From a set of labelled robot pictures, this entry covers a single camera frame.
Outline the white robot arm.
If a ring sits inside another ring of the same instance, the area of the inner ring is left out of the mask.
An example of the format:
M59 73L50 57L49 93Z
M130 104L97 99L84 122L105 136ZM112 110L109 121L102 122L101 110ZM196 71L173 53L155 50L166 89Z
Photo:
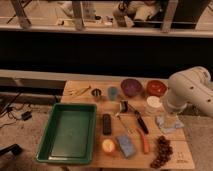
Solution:
M213 118L213 90L209 88L210 72L201 66L172 74L162 105L169 114L181 113L188 103Z

